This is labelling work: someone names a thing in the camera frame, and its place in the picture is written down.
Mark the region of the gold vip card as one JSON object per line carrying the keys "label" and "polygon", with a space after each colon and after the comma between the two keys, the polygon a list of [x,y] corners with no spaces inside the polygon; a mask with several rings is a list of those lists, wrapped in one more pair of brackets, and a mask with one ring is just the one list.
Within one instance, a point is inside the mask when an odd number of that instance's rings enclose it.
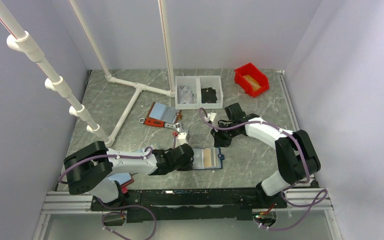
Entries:
{"label": "gold vip card", "polygon": [[214,150],[212,148],[204,148],[202,158],[204,168],[209,169],[215,165]]}

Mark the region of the navy blue card holder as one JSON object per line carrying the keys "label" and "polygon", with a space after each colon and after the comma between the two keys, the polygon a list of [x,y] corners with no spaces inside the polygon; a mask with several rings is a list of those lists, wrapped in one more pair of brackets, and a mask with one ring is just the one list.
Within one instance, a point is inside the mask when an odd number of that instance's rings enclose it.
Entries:
{"label": "navy blue card holder", "polygon": [[220,147],[193,148],[192,170],[218,170],[223,168],[225,156]]}

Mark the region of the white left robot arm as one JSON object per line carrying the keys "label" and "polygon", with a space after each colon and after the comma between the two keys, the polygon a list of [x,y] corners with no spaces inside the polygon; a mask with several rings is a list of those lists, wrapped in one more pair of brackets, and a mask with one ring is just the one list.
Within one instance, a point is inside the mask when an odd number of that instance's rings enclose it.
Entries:
{"label": "white left robot arm", "polygon": [[189,171],[193,167],[194,151],[186,143],[167,150],[122,152],[95,141],[63,160],[64,172],[58,182],[68,186],[69,193],[89,193],[109,209],[117,210],[124,203],[121,183],[111,180],[116,174],[163,176],[173,171]]}

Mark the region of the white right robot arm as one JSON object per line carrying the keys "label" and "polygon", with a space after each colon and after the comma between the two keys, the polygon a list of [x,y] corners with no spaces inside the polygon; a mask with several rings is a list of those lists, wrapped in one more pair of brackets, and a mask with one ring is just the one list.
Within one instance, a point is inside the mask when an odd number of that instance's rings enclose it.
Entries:
{"label": "white right robot arm", "polygon": [[277,170],[256,185],[255,200],[260,207],[269,207],[280,192],[306,183],[311,175],[321,170],[320,160],[306,131],[286,130],[255,113],[246,114],[239,103],[224,110],[228,119],[210,126],[215,147],[228,147],[234,137],[243,135],[275,150]]}

